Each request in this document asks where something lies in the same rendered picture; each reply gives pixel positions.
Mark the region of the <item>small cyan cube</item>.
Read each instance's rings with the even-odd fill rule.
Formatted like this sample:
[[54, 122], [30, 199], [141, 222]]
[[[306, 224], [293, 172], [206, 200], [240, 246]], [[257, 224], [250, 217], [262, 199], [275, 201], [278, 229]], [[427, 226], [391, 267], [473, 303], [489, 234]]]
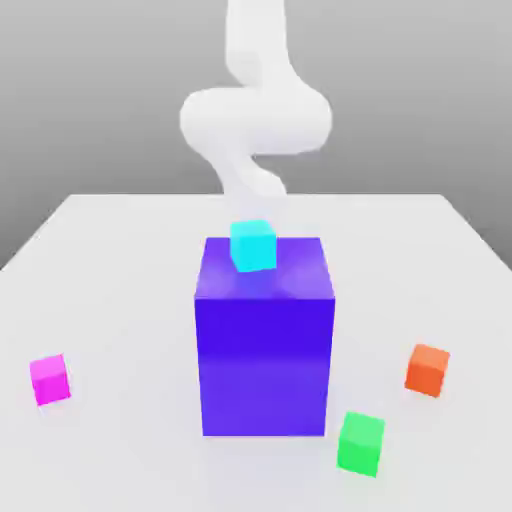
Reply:
[[266, 220], [233, 222], [230, 256], [238, 272], [257, 272], [277, 266], [277, 236]]

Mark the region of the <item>small orange cube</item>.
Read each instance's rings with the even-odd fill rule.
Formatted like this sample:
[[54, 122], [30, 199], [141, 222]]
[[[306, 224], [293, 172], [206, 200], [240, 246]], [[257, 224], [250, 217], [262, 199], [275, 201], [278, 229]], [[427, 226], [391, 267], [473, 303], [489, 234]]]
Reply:
[[434, 398], [440, 396], [450, 353], [416, 344], [409, 359], [404, 386]]

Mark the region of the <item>small green cube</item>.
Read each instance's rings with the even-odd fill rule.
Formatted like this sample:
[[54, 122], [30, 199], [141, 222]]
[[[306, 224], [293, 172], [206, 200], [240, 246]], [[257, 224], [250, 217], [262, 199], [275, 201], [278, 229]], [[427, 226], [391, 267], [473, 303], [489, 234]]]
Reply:
[[378, 473], [385, 421], [348, 411], [338, 440], [338, 468], [375, 478]]

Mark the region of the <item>small magenta cube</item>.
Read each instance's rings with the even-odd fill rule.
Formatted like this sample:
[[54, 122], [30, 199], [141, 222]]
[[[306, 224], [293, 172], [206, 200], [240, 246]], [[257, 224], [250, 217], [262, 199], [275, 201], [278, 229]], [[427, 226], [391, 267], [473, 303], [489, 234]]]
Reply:
[[31, 361], [29, 370], [38, 406], [71, 397], [66, 364], [62, 354]]

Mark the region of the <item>large purple box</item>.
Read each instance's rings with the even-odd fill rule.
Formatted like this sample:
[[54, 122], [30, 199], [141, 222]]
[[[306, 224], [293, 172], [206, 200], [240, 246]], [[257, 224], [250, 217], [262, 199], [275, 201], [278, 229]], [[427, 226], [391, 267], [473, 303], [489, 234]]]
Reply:
[[241, 273], [207, 238], [194, 310], [204, 435], [324, 434], [335, 294], [319, 239], [280, 238], [276, 268]]

